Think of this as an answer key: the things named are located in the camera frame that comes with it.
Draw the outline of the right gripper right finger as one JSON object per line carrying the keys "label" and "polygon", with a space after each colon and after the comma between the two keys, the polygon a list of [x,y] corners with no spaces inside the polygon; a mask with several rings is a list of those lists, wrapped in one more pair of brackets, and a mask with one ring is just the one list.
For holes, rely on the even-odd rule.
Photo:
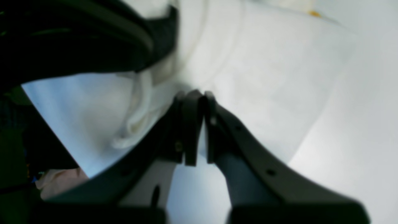
{"label": "right gripper right finger", "polygon": [[204,94],[207,161],[225,177],[228,224],[369,224],[363,205],[303,177]]}

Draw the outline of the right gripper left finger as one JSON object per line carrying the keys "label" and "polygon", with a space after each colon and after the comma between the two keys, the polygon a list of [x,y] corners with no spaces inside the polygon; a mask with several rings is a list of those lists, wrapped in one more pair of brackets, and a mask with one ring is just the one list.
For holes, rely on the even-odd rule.
{"label": "right gripper left finger", "polygon": [[172,105],[121,160],[89,181],[40,203],[33,224],[165,224],[177,165],[196,166],[203,95],[176,94]]}

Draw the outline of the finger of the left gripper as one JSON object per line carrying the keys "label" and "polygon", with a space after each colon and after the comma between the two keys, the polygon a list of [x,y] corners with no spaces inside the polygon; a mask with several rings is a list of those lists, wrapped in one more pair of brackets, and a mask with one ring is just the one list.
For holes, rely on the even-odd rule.
{"label": "finger of the left gripper", "polygon": [[121,0],[2,0],[1,93],[81,73],[141,72],[175,48],[178,10],[146,19]]}

